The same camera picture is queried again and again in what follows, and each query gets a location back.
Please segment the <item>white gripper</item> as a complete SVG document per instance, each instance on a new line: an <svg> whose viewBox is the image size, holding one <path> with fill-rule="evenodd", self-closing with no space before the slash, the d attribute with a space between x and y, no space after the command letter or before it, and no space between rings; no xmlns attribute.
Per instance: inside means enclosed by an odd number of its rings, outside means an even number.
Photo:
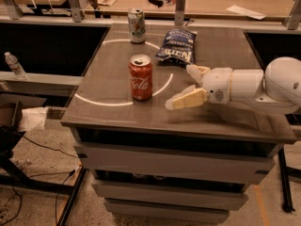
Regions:
<svg viewBox="0 0 301 226"><path fill-rule="evenodd" d="M186 72L203 88L195 85L184 89L166 101L167 110L203 105L210 103L225 105L230 102L230 79L232 68L214 68L187 65Z"/></svg>

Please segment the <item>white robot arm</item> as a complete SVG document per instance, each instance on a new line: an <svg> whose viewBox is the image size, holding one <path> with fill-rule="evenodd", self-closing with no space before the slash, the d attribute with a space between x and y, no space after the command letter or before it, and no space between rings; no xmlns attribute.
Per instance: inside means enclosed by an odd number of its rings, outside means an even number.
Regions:
<svg viewBox="0 0 301 226"><path fill-rule="evenodd" d="M265 112L290 114L301 107L301 61L274 59L266 69L233 69L188 65L196 84L166 101L166 109L195 107L207 102L243 103Z"/></svg>

